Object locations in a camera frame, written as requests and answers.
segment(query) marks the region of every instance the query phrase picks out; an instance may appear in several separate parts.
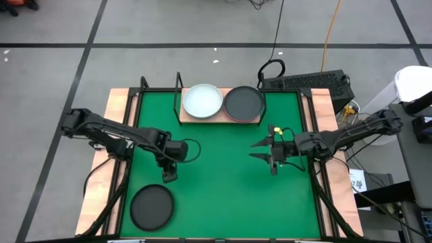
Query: cable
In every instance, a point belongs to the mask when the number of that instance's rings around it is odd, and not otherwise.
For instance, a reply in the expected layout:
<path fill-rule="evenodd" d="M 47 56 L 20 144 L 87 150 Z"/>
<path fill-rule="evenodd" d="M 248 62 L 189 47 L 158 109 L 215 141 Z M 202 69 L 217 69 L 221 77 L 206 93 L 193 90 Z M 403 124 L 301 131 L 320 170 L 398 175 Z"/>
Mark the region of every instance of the cable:
<path fill-rule="evenodd" d="M 346 220 L 342 217 L 342 215 L 339 213 L 338 209 L 333 205 L 332 201 L 329 199 L 329 197 L 326 195 L 323 187 L 320 185 L 320 183 L 318 182 L 318 177 L 316 176 L 311 176 L 312 178 L 312 185 L 317 189 L 317 194 L 319 195 L 319 197 L 321 198 L 321 200 L 323 201 L 323 203 L 325 204 L 325 206 L 328 208 L 330 214 L 334 217 L 336 223 L 340 226 L 340 228 L 342 229 L 342 231 L 345 233 L 345 235 L 348 238 L 363 238 L 362 236 L 358 235 L 352 228 L 351 226 L 346 222 Z"/>
<path fill-rule="evenodd" d="M 178 162 L 178 163 L 189 163 L 189 162 L 192 162 L 192 161 L 194 161 L 195 159 L 197 159 L 201 155 L 201 144 L 197 140 L 191 139 L 191 138 L 185 138 L 182 141 L 192 141 L 192 142 L 195 142 L 196 145 L 198 145 L 198 153 L 196 154 L 196 156 L 194 158 L 186 160 L 186 161 Z"/>
<path fill-rule="evenodd" d="M 282 129 L 282 132 L 285 132 L 286 130 L 289 130 L 291 132 L 292 138 L 294 138 L 294 131 L 291 128 L 284 128 Z"/>
<path fill-rule="evenodd" d="M 356 118 L 358 117 L 358 114 L 360 113 L 360 110 L 361 110 L 360 105 L 355 100 L 352 100 L 352 102 L 354 104 L 356 104 L 356 106 L 358 107 L 358 111 L 357 111 L 357 114 L 354 116 L 354 118 L 352 118 L 351 125 L 354 124 L 354 122 L 356 121 Z"/>
<path fill-rule="evenodd" d="M 284 9 L 284 3 L 285 3 L 285 0 L 282 0 L 281 9 L 280 9 L 280 12 L 279 12 L 279 19 L 277 21 L 275 41 L 273 42 L 273 49 L 271 50 L 271 56 L 269 58 L 269 61 L 273 58 L 273 54 L 275 52 L 276 40 L 277 40 L 277 35 L 279 34 L 279 25 L 281 24 L 281 17 L 282 17 L 282 10 Z"/>
<path fill-rule="evenodd" d="M 256 10 L 260 10 L 262 6 L 270 0 L 260 0 L 259 3 L 256 3 L 253 0 L 248 0 L 248 1 L 250 2 L 250 4 L 252 4 L 252 6 L 254 6 Z"/>
<path fill-rule="evenodd" d="M 321 72 L 322 72 L 323 69 L 324 69 L 325 54 L 327 54 L 327 44 L 328 44 L 328 42 L 329 42 L 330 32 L 331 32 L 331 29 L 333 28 L 333 23 L 335 22 L 336 15 L 338 14 L 339 6 L 340 6 L 340 3 L 341 3 L 341 2 L 342 2 L 342 0 L 339 0 L 339 1 L 337 2 L 337 6 L 336 6 L 336 9 L 335 9 L 335 13 L 333 14 L 333 17 L 332 17 L 332 19 L 331 19 L 329 32 L 327 33 L 327 37 L 325 38 L 324 51 L 323 51 L 323 60 L 322 60 L 322 62 L 321 62 Z"/>
<path fill-rule="evenodd" d="M 369 173 L 366 169 L 365 169 L 365 167 L 363 167 L 363 165 L 360 163 L 360 161 L 356 158 L 356 156 L 353 156 L 353 160 L 352 160 L 352 164 L 355 166 L 355 167 L 357 167 L 357 169 L 361 169 L 361 170 L 363 170 L 368 176 L 369 176 L 369 179 L 371 179 L 371 181 L 373 181 L 374 183 L 376 183 L 376 185 L 378 185 L 378 186 L 380 186 L 380 187 L 385 187 L 386 185 L 385 185 L 385 182 L 381 179 L 381 178 L 379 178 L 378 176 L 376 176 L 376 175 L 373 175 L 373 174 L 371 174 L 371 173 Z M 374 177 L 374 178 L 377 178 L 382 184 L 380 184 L 379 182 L 377 182 L 376 180 L 374 180 L 372 177 Z"/>
<path fill-rule="evenodd" d="M 306 168 L 304 168 L 303 163 L 302 163 L 302 167 L 300 167 L 300 166 L 296 165 L 295 163 L 291 163 L 291 162 L 288 162 L 288 161 L 276 161 L 276 162 L 279 162 L 281 165 L 291 165 L 291 166 L 294 166 L 295 168 L 297 168 L 301 172 L 305 172 L 306 171 Z"/>
<path fill-rule="evenodd" d="M 277 35 L 279 34 L 279 25 L 281 24 L 281 17 L 282 17 L 282 10 L 284 8 L 284 3 L 285 3 L 285 0 L 282 0 L 281 9 L 279 12 L 279 19 L 277 21 L 275 41 L 273 42 L 273 49 L 271 50 L 271 56 L 270 56 L 269 60 L 266 63 L 264 63 L 264 65 L 258 71 L 258 86 L 257 86 L 257 88 L 259 88 L 259 83 L 264 81 L 264 80 L 262 80 L 262 77 L 264 76 L 263 71 L 269 64 L 276 62 L 276 63 L 279 63 L 281 65 L 282 69 L 281 69 L 281 72 L 277 75 L 277 78 L 280 78 L 285 74 L 284 61 L 282 61 L 281 59 L 272 59 L 273 54 L 275 52 L 275 48 L 276 48 L 276 40 L 277 40 Z"/>
<path fill-rule="evenodd" d="M 367 125 L 365 125 L 365 126 L 370 126 L 370 125 L 372 125 L 372 124 L 374 124 L 374 123 L 376 123 L 376 122 L 381 122 L 381 121 L 385 121 L 385 120 L 387 120 L 387 119 L 385 119 L 385 118 L 380 118 L 380 119 L 376 119 L 375 121 L 371 121 L 371 122 L 369 122 Z M 336 148 L 336 146 L 338 145 L 338 142 L 340 142 L 341 140 L 344 140 L 344 139 L 347 139 L 347 138 L 342 138 L 342 136 L 344 136 L 345 134 L 348 134 L 348 133 L 351 133 L 351 132 L 353 132 L 354 130 L 357 130 L 357 129 L 361 129 L 361 127 L 358 127 L 358 128 L 351 128 L 351 129 L 346 129 L 346 131 L 344 132 L 344 133 L 342 133 L 342 134 L 340 134 L 339 136 L 338 136 L 338 138 L 336 138 L 336 140 L 335 140 L 335 142 L 334 142 L 334 146 L 333 146 L 333 148 L 332 148 L 332 150 L 331 150 L 331 153 L 334 155 L 334 153 L 335 153 L 335 148 Z M 359 135 L 359 134 L 361 134 L 362 132 L 358 132 L 358 133 L 354 133 L 354 134 L 350 134 L 351 136 L 357 136 L 357 135 Z"/>
<path fill-rule="evenodd" d="M 377 207 L 378 209 L 380 209 L 381 211 L 383 211 L 387 216 L 390 216 L 392 219 L 396 220 L 397 222 L 399 222 L 400 224 L 402 224 L 403 226 L 405 226 L 407 229 L 411 230 L 412 232 L 424 237 L 427 240 L 432 241 L 432 238 L 428 237 L 427 235 L 423 234 L 422 232 L 408 226 L 406 223 L 404 223 L 402 220 L 399 220 L 396 216 L 392 215 L 387 209 L 384 209 L 381 205 L 378 205 L 376 202 L 374 202 L 372 199 L 370 199 L 369 197 L 365 196 L 363 193 L 359 192 L 355 187 L 352 187 L 352 189 L 354 189 L 357 194 L 359 194 L 361 197 L 363 197 L 364 199 L 366 199 L 367 201 L 369 201 L 371 204 L 373 204 L 373 206 Z"/>
<path fill-rule="evenodd" d="M 300 157 L 300 162 L 301 162 L 302 165 L 303 165 L 303 160 L 302 160 L 302 156 L 301 156 L 301 152 L 300 152 L 300 147 L 301 147 L 302 144 L 304 144 L 305 142 L 310 142 L 310 141 L 314 141 L 314 140 L 321 141 L 321 142 L 325 145 L 325 147 L 326 147 L 328 150 L 330 150 L 330 146 L 329 146 L 329 145 L 328 145 L 324 140 L 322 140 L 322 139 L 320 139 L 320 138 L 311 138 L 311 139 L 309 139 L 309 140 L 305 140 L 305 141 L 300 142 L 300 143 L 298 144 L 298 146 L 297 146 L 297 153 L 298 153 L 298 156 Z"/>
<path fill-rule="evenodd" d="M 358 154 L 359 152 L 361 152 L 363 149 L 365 149 L 366 147 L 368 147 L 369 145 L 371 145 L 374 141 L 378 140 L 378 138 L 380 138 L 381 136 L 382 136 L 382 134 L 379 135 L 378 137 L 374 138 L 368 144 L 364 145 L 362 148 L 360 148 L 359 150 L 357 150 L 357 152 L 355 152 L 353 155 L 351 155 L 351 157 L 349 157 L 346 161 L 348 162 L 350 159 L 353 158 L 353 156 L 355 156 L 356 154 Z"/>
<path fill-rule="evenodd" d="M 337 159 L 338 161 L 342 162 L 344 165 L 346 164 L 345 161 L 343 161 L 343 160 L 341 160 L 341 159 L 338 159 L 338 158 L 336 158 L 336 157 L 332 157 L 332 158 L 330 158 L 330 159 Z M 321 167 L 324 166 L 324 164 L 326 164 L 326 162 L 322 163 L 321 161 L 319 161 L 319 171 L 315 174 L 316 176 L 321 172 Z"/>
<path fill-rule="evenodd" d="M 124 175 L 123 178 L 121 179 L 119 186 L 117 187 L 117 190 L 114 192 L 113 196 L 107 201 L 107 204 L 102 209 L 101 213 L 96 218 L 96 220 L 92 223 L 92 225 L 79 236 L 96 235 L 99 228 L 102 226 L 103 222 L 105 222 L 106 218 L 110 215 L 110 212 L 112 212 L 112 209 L 115 206 L 117 200 L 120 198 L 121 195 L 126 193 L 129 177 L 130 177 L 130 163 L 126 163 Z"/>
<path fill-rule="evenodd" d="M 100 169 L 102 166 L 106 165 L 112 158 L 108 158 L 107 160 L 105 160 L 104 162 L 102 162 L 100 165 L 96 166 L 92 171 L 90 171 L 90 173 L 87 175 L 86 180 L 84 181 L 84 189 L 83 189 L 83 193 L 82 196 L 86 196 L 86 189 L 87 189 L 87 183 L 88 183 L 88 179 L 90 179 L 90 176 L 92 176 L 92 174 Z"/>

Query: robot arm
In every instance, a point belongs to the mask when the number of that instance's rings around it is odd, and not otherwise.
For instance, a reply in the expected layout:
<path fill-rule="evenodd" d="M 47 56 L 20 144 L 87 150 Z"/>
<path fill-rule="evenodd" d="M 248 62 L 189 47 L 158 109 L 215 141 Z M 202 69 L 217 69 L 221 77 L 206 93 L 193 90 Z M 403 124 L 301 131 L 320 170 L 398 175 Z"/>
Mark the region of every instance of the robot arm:
<path fill-rule="evenodd" d="M 394 135 L 403 126 L 400 118 L 388 109 L 380 110 L 366 120 L 335 131 L 303 132 L 294 136 L 293 141 L 275 142 L 275 132 L 281 134 L 280 128 L 269 125 L 269 135 L 252 145 L 270 146 L 271 154 L 250 154 L 252 157 L 266 161 L 273 175 L 277 174 L 277 162 L 284 164 L 288 157 L 312 155 L 319 161 L 326 161 L 343 146 L 351 145 L 373 134 Z"/>
<path fill-rule="evenodd" d="M 109 156 L 128 160 L 132 150 L 130 142 L 155 155 L 157 165 L 163 168 L 165 183 L 177 179 L 176 162 L 186 158 L 188 145 L 171 140 L 171 134 L 155 128 L 133 128 L 92 113 L 88 109 L 72 109 L 61 126 L 64 136 L 85 136 L 102 144 Z"/>

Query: green mat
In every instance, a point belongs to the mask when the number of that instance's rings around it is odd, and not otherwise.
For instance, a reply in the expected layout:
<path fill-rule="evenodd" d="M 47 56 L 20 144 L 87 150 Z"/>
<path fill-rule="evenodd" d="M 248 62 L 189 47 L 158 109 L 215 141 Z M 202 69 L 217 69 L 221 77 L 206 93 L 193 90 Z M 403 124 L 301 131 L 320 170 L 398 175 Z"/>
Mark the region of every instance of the green mat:
<path fill-rule="evenodd" d="M 130 202 L 148 184 L 162 184 L 162 169 L 153 154 L 136 149 L 121 224 L 121 237 L 160 238 L 319 238 L 311 181 L 294 167 L 269 166 L 249 153 L 269 153 L 250 148 L 263 139 L 267 125 L 302 131 L 295 93 L 268 93 L 267 114 L 256 124 L 184 124 L 172 110 L 173 93 L 144 94 L 138 127 L 170 131 L 173 140 L 192 138 L 201 143 L 201 156 L 178 165 L 178 179 L 164 184 L 174 196 L 171 221 L 159 231 L 144 232 L 130 219 Z M 289 132 L 285 140 L 292 140 Z M 188 158 L 196 155 L 190 143 Z M 298 158 L 290 162 L 300 164 Z"/>

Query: plate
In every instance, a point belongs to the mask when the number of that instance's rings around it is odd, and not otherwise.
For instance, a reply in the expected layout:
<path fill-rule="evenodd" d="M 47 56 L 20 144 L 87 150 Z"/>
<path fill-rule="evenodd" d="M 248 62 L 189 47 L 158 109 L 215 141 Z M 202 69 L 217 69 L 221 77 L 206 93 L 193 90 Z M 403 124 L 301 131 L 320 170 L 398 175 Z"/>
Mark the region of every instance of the plate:
<path fill-rule="evenodd" d="M 239 86 L 231 89 L 225 96 L 223 110 L 236 122 L 251 122 L 264 108 L 262 94 L 255 88 Z"/>
<path fill-rule="evenodd" d="M 193 86 L 184 95 L 182 105 L 192 117 L 205 119 L 214 116 L 222 107 L 221 91 L 210 84 Z"/>
<path fill-rule="evenodd" d="M 155 231 L 164 227 L 174 212 L 172 193 L 164 186 L 152 184 L 141 188 L 130 203 L 130 217 L 140 230 Z"/>

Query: concrete floor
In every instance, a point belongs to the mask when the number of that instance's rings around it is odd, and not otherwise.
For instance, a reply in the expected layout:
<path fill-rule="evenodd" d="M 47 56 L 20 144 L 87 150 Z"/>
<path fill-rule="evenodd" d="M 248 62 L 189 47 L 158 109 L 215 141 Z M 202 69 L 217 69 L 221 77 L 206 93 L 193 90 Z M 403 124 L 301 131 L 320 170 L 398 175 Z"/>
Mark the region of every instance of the concrete floor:
<path fill-rule="evenodd" d="M 245 0 L 38 2 L 37 12 L 19 8 L 18 18 L 0 14 L 2 242 L 16 241 L 45 161 L 45 165 L 53 161 L 47 183 L 41 194 L 36 193 L 40 202 L 28 233 L 24 230 L 20 237 L 46 240 L 74 235 L 93 151 L 81 140 L 61 138 L 57 149 L 51 147 L 56 152 L 53 160 L 46 159 L 65 104 L 103 114 L 110 88 L 138 86 L 141 75 L 150 86 L 170 87 L 177 71 L 186 86 L 256 84 L 256 73 L 271 54 L 271 48 L 258 48 L 259 43 L 273 42 L 280 7 L 280 0 L 259 11 Z M 322 48 L 311 44 L 324 43 L 336 3 L 285 2 L 277 42 L 305 43 L 301 48 L 276 48 L 275 56 L 286 63 L 286 75 L 319 71 Z M 330 43 L 353 45 L 331 47 L 325 69 L 342 69 L 350 75 L 361 106 L 398 70 L 424 64 L 421 55 L 432 63 L 432 1 L 393 3 L 400 6 L 414 39 L 407 38 L 407 28 L 390 0 L 342 1 L 331 33 Z M 146 45 L 155 43 L 166 45 Z M 199 43 L 214 45 L 204 48 Z M 414 50 L 422 47 L 429 49 L 416 56 Z M 269 67 L 265 75 L 272 77 L 278 71 Z M 395 182 L 408 179 L 397 142 L 371 146 L 358 158 L 369 172 L 391 173 Z M 386 235 L 371 237 L 385 240 Z"/>

